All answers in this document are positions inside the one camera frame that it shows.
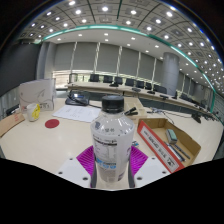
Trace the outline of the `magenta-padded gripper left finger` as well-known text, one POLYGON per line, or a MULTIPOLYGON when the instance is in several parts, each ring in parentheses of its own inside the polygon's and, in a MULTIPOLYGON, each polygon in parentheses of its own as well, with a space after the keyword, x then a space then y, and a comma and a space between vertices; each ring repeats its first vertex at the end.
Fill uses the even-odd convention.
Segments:
POLYGON ((97 170, 93 147, 90 146, 77 157, 69 158, 56 175, 84 188, 95 188, 97 170))

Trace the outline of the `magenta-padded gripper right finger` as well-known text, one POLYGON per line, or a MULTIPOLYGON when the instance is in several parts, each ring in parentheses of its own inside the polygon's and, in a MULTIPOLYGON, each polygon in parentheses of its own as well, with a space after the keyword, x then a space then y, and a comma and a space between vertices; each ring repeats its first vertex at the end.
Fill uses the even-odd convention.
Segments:
POLYGON ((131 148, 128 165, 130 188, 140 188, 169 174, 169 171, 155 156, 148 157, 136 147, 131 148))

